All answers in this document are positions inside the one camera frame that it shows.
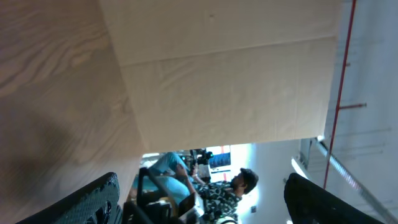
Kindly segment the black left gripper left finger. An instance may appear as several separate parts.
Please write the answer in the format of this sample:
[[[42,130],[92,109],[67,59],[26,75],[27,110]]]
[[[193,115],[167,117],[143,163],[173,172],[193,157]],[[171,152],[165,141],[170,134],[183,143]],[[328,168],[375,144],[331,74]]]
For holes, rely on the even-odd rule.
[[[108,172],[19,223],[120,223],[119,196],[118,177]]]

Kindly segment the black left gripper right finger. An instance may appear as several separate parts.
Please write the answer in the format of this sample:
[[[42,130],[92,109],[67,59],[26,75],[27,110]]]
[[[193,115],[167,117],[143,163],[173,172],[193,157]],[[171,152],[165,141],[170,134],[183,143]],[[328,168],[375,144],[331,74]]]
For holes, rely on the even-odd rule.
[[[382,224],[297,173],[285,183],[284,200],[293,224]]]

